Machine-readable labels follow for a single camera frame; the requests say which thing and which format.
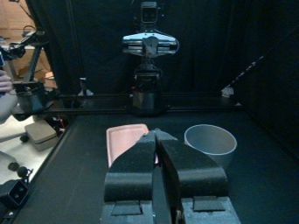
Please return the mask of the person's hand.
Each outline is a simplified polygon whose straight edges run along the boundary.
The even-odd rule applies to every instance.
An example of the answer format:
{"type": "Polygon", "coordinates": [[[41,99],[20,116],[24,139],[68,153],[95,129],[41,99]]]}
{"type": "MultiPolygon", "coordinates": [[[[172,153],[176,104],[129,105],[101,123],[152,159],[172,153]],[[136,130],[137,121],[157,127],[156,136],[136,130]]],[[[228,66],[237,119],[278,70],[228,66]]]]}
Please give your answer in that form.
{"type": "Polygon", "coordinates": [[[8,93],[13,89],[13,83],[5,71],[0,70],[0,93],[8,93]]]}

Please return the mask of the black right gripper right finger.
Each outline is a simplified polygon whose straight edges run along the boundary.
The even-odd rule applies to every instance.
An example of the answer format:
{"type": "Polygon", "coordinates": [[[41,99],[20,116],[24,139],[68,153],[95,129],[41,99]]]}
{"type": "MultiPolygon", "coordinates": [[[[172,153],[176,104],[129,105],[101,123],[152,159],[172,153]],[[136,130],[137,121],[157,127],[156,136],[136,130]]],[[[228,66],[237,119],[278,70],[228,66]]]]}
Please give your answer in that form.
{"type": "Polygon", "coordinates": [[[153,134],[172,224],[240,224],[224,169],[167,132],[153,134]]]}

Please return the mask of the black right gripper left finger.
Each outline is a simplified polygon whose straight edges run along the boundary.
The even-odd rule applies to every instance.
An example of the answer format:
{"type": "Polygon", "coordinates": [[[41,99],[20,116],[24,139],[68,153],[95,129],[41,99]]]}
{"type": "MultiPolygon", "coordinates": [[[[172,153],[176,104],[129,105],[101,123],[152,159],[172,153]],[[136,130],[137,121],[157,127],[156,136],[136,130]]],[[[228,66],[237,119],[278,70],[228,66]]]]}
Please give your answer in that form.
{"type": "Polygon", "coordinates": [[[100,224],[155,224],[155,146],[155,133],[149,131],[109,166],[100,224]]]}

